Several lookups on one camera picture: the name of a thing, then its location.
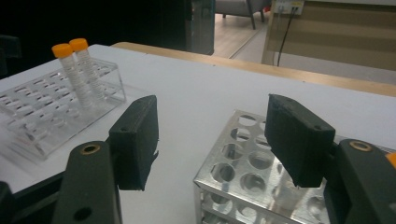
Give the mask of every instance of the power outlet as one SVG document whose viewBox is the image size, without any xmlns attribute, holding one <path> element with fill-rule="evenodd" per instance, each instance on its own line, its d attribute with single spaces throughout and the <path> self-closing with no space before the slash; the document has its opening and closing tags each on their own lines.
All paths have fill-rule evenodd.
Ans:
<svg viewBox="0 0 396 224">
<path fill-rule="evenodd" d="M 304 0 L 275 0 L 275 5 L 271 7 L 275 13 L 291 14 L 292 9 L 297 7 L 295 15 L 303 13 Z"/>
</svg>

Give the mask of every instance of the chair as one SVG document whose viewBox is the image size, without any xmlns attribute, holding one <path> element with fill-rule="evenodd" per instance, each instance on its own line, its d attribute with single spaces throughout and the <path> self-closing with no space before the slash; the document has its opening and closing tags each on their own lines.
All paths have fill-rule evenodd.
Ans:
<svg viewBox="0 0 396 224">
<path fill-rule="evenodd" d="M 253 30 L 256 29 L 253 14 L 260 11 L 262 22 L 264 22 L 263 9 L 271 5 L 271 0 L 216 0 L 217 14 L 250 17 Z"/>
</svg>

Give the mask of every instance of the black cable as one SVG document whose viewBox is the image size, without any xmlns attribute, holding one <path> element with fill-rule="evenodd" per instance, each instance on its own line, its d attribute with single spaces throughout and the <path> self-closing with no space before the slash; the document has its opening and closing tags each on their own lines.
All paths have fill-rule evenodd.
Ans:
<svg viewBox="0 0 396 224">
<path fill-rule="evenodd" d="M 282 54 L 283 46 L 285 45 L 285 40 L 286 40 L 286 36 L 288 35 L 288 31 L 289 31 L 289 27 L 290 27 L 290 24 L 291 24 L 291 20 L 293 19 L 293 17 L 296 14 L 297 10 L 298 10 L 297 7 L 293 7 L 291 9 L 291 13 L 290 13 L 290 17 L 289 17 L 289 23 L 288 23 L 288 28 L 286 28 L 286 33 L 283 36 L 282 45 L 280 46 L 280 50 L 279 50 L 279 53 L 277 55 L 277 65 L 276 66 L 278 66 L 278 67 L 279 67 L 279 62 L 280 62 L 280 55 Z"/>
</svg>

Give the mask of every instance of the test tube rack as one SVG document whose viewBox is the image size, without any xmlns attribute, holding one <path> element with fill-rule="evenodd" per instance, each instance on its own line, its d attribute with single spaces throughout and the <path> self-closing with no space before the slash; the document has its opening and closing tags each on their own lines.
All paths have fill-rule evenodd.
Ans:
<svg viewBox="0 0 396 224">
<path fill-rule="evenodd" d="M 64 70 L 58 69 L 0 93 L 0 110 L 7 116 L 2 126 L 8 133 L 7 147 L 27 156 L 46 159 L 77 133 L 126 101 L 118 66 L 92 59 L 105 94 L 92 106 L 81 107 Z"/>
<path fill-rule="evenodd" d="M 193 179 L 197 223 L 330 223 L 325 182 L 294 187 L 264 128 L 265 117 L 234 111 Z"/>
</svg>

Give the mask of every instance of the test tube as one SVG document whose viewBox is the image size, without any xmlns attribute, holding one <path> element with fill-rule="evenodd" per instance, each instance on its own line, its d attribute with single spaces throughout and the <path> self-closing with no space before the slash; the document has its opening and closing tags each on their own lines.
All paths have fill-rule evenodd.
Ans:
<svg viewBox="0 0 396 224">
<path fill-rule="evenodd" d="M 73 58 L 73 49 L 69 44 L 58 44 L 52 47 L 52 52 L 59 62 L 61 62 L 64 72 L 69 78 L 70 84 L 72 85 L 74 92 L 78 98 L 79 103 L 83 108 L 91 106 L 86 84 L 83 79 L 78 75 L 76 63 Z"/>
<path fill-rule="evenodd" d="M 94 96 L 97 99 L 105 98 L 102 86 L 98 80 L 99 76 L 92 67 L 92 59 L 90 53 L 88 52 L 87 40 L 85 38 L 76 38 L 71 40 L 69 44 L 72 47 L 73 51 L 76 53 L 78 63 L 82 68 L 85 76 L 87 76 L 88 84 L 90 85 Z"/>
</svg>

